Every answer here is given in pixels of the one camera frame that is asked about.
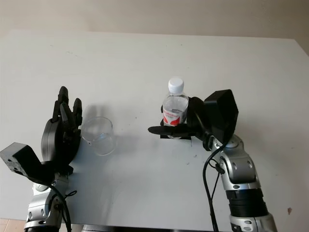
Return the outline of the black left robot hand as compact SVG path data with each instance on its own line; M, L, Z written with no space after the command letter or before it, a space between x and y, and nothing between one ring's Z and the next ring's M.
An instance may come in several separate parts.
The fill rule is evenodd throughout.
M43 165L59 173L72 174L70 163L75 158L81 140L82 102L75 99L69 107L68 89L62 86L55 101L53 116L47 121L41 140Z

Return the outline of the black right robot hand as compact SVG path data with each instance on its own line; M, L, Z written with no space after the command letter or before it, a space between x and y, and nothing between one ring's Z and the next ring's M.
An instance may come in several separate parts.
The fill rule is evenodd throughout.
M148 128L148 132L160 135L161 138L170 136L188 139L194 136L202 141L205 150L211 151L211 124L204 102L198 97L189 98L186 123L177 126L152 126Z

